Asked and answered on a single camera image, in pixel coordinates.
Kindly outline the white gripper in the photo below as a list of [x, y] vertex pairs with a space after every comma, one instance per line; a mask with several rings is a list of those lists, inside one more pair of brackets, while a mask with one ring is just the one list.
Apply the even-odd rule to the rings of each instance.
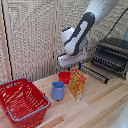
[[[87, 57], [87, 54], [85, 52], [80, 52], [76, 56], [68, 56], [67, 54], [64, 54], [64, 55], [58, 56], [57, 59], [60, 62], [60, 66], [64, 67], [69, 64], [73, 64], [78, 61], [81, 61], [81, 60], [85, 59], [86, 57]], [[81, 69], [82, 63], [79, 62], [78, 65], [79, 65], [78, 69]]]

